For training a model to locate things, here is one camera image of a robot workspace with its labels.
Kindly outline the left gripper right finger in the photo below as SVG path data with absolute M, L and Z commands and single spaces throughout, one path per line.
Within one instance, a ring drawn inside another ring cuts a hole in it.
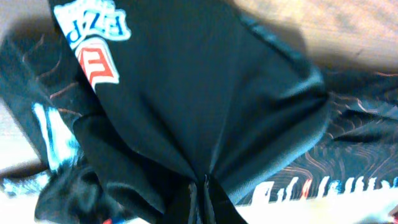
M 205 223 L 247 224 L 214 177 L 205 177 L 203 193 Z

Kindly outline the left gripper silver left finger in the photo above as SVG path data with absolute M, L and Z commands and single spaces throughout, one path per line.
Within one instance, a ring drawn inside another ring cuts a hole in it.
M 197 205 L 196 185 L 183 185 L 161 218 L 161 224 L 196 224 Z

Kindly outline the black patterned jersey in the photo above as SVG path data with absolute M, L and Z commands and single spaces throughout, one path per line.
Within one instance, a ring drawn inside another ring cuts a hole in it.
M 397 203 L 397 75 L 318 67 L 224 1 L 51 1 L 57 34 L 7 36 L 1 98 L 54 223 L 161 223 L 210 175 L 247 223 L 353 223 Z

